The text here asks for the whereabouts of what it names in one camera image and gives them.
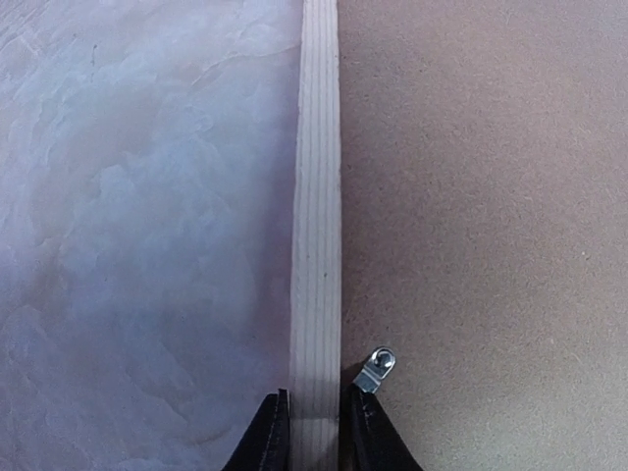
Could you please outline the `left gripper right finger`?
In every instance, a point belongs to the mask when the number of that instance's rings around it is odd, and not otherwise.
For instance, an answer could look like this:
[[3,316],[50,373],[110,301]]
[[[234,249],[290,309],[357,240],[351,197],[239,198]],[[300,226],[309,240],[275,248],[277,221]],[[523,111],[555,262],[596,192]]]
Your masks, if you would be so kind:
[[423,471],[377,397],[354,384],[341,396],[340,438],[350,470]]

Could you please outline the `wooden picture frame pink edge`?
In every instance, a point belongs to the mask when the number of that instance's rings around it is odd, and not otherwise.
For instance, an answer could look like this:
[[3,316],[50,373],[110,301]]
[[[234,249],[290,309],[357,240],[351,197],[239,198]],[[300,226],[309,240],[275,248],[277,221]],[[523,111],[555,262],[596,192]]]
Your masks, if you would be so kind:
[[290,459],[336,470],[340,436],[338,4],[303,5],[290,281]]

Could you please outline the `brown cardboard backing board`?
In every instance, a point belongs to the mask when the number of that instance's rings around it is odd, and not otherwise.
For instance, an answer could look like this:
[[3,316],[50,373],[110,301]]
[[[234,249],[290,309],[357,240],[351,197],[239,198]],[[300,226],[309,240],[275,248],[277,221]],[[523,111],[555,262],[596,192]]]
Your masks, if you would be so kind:
[[627,466],[627,5],[340,3],[343,360],[429,470]]

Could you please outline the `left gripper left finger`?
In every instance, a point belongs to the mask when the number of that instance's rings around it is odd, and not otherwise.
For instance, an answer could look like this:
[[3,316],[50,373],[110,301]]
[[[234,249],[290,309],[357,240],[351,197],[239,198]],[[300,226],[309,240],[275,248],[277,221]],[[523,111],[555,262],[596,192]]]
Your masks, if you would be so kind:
[[223,471],[286,471],[290,450],[288,391],[265,396]]

